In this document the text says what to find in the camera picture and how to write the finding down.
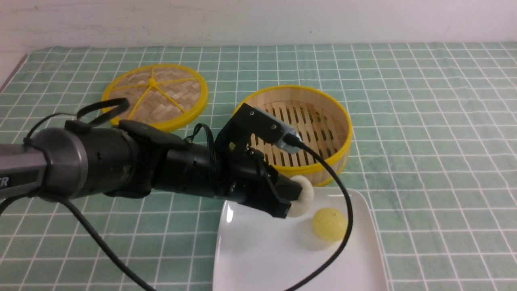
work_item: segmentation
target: bamboo steamer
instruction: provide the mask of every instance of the bamboo steamer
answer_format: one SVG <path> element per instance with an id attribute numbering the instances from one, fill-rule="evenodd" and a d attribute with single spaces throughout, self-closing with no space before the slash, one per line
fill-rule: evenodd
<path id="1" fill-rule="evenodd" d="M 196 71 L 176 64 L 140 67 L 116 78 L 102 100 L 127 98 L 129 110 L 111 120 L 147 123 L 171 132 L 197 118 L 208 102 L 208 87 Z"/>
<path id="2" fill-rule="evenodd" d="M 343 171 L 352 144 L 352 121 L 334 98 L 313 88 L 283 85 L 251 94 L 237 109 L 243 103 L 261 108 L 291 125 L 303 142 L 318 152 L 336 173 Z M 332 182 L 323 166 L 304 151 L 288 154 L 254 135 L 250 146 L 263 152 L 266 162 L 283 175 L 303 175 L 314 186 Z"/>

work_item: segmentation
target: yellow ball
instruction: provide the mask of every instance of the yellow ball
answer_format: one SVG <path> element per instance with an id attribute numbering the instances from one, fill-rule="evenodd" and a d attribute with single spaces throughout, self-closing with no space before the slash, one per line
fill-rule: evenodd
<path id="1" fill-rule="evenodd" d="M 312 217 L 312 229 L 316 235 L 330 242 L 342 240 L 347 225 L 345 215 L 335 208 L 321 208 Z"/>

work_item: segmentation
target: white plate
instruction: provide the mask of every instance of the white plate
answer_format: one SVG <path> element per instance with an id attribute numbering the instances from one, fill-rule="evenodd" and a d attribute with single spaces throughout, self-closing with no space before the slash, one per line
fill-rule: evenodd
<path id="1" fill-rule="evenodd" d="M 312 231 L 311 219 L 322 207 L 346 214 L 339 188 L 314 189 L 314 207 L 301 217 L 275 219 L 265 212 L 227 202 L 217 239 L 214 291 L 282 291 L 318 268 L 336 250 Z M 368 204 L 348 190 L 354 227 L 341 255 L 299 290 L 387 291 L 384 263 Z"/>

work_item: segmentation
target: white wall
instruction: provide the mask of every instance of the white wall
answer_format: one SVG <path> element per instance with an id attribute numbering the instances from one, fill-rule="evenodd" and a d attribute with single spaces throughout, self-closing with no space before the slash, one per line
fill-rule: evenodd
<path id="1" fill-rule="evenodd" d="M 1 0 L 0 52 L 517 40 L 517 0 Z"/>

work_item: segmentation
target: black wire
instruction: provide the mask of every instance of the black wire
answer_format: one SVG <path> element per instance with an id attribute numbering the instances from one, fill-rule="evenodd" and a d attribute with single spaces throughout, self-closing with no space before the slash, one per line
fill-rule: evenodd
<path id="1" fill-rule="evenodd" d="M 75 114 L 71 114 L 71 113 L 63 113 L 63 112 L 56 112 L 56 113 L 53 113 L 45 118 L 43 118 L 42 120 L 38 121 L 30 130 L 29 132 L 27 133 L 27 135 L 25 136 L 25 138 L 23 138 L 23 143 L 30 143 L 30 140 L 31 140 L 31 136 L 32 134 L 34 133 L 34 131 L 36 131 L 38 129 L 38 127 L 43 124 L 43 122 L 49 120 L 50 118 L 53 118 L 53 117 L 56 117 L 58 115 L 68 115 L 68 116 L 75 116 Z"/>
<path id="2" fill-rule="evenodd" d="M 53 200 L 55 202 L 61 203 L 63 206 L 68 208 L 70 212 L 75 216 L 75 218 L 79 221 L 79 223 L 86 229 L 88 234 L 95 240 L 95 242 L 99 245 L 102 251 L 108 256 L 108 258 L 119 268 L 126 276 L 134 281 L 138 286 L 142 287 L 142 289 L 146 291 L 157 291 L 151 285 L 147 284 L 142 278 L 140 278 L 137 274 L 135 274 L 131 269 L 129 269 L 119 258 L 118 256 L 111 250 L 111 248 L 106 244 L 106 242 L 100 237 L 97 231 L 93 228 L 93 226 L 88 222 L 86 217 L 81 213 L 81 211 L 75 207 L 70 200 L 66 198 L 62 198 L 56 195 L 44 195 L 46 199 Z"/>
<path id="3" fill-rule="evenodd" d="M 338 258 L 338 256 L 341 254 L 343 249 L 345 248 L 346 244 L 348 243 L 348 240 L 350 239 L 350 234 L 352 233 L 352 225 L 354 223 L 354 215 L 352 213 L 352 201 L 350 200 L 350 195 L 346 191 L 345 186 L 343 185 L 343 182 L 341 179 L 339 179 L 338 175 L 334 170 L 329 166 L 329 164 L 318 155 L 315 151 L 313 151 L 310 147 L 305 145 L 302 141 L 300 141 L 296 136 L 294 135 L 286 135 L 284 137 L 285 143 L 289 144 L 290 146 L 298 147 L 306 152 L 308 152 L 316 161 L 318 161 L 322 166 L 327 170 L 327 172 L 334 178 L 334 181 L 338 184 L 338 187 L 341 189 L 341 192 L 343 192 L 343 196 L 345 197 L 346 201 L 346 211 L 347 211 L 347 218 L 348 218 L 348 227 L 346 228 L 345 236 L 343 237 L 343 240 L 341 241 L 341 244 L 339 245 L 338 249 L 328 258 L 326 262 L 323 263 L 319 268 L 317 268 L 314 272 L 310 273 L 307 277 L 305 277 L 300 282 L 296 283 L 292 287 L 286 289 L 285 291 L 294 291 L 305 284 L 307 284 L 310 280 L 314 279 L 317 275 L 319 275 L 323 270 L 325 270 L 332 262 L 335 261 L 335 259 Z"/>
<path id="4" fill-rule="evenodd" d="M 216 161 L 216 147 L 214 144 L 214 135 L 212 133 L 212 130 L 210 130 L 210 127 L 204 123 L 198 123 L 194 127 L 194 132 L 192 135 L 185 138 L 187 142 L 192 142 L 194 140 L 194 137 L 199 133 L 199 131 L 202 129 L 205 130 L 206 134 L 206 143 L 207 143 L 207 149 L 208 149 L 208 168 L 209 168 L 209 174 L 208 174 L 208 180 L 210 184 L 212 185 L 212 188 L 214 189 L 216 194 L 219 194 L 219 187 L 218 182 L 216 179 L 217 175 L 217 161 Z"/>
<path id="5" fill-rule="evenodd" d="M 7 207 L 9 207 L 11 204 L 25 197 L 29 197 L 29 195 L 21 195 L 6 198 L 4 201 L 2 201 L 2 203 L 0 203 L 0 215 L 2 215 L 4 211 L 7 209 Z"/>

